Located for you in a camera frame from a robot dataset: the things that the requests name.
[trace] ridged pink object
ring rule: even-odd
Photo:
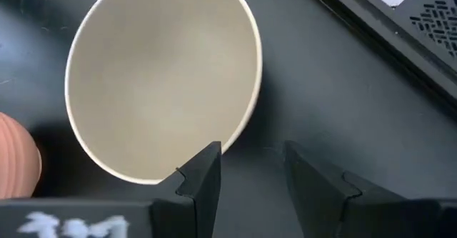
[[[41,157],[31,135],[0,112],[0,199],[30,197],[40,174]]]

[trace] vent grille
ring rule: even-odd
[[[428,38],[457,57],[457,0],[436,0],[424,4],[419,16],[411,16],[411,23]]]

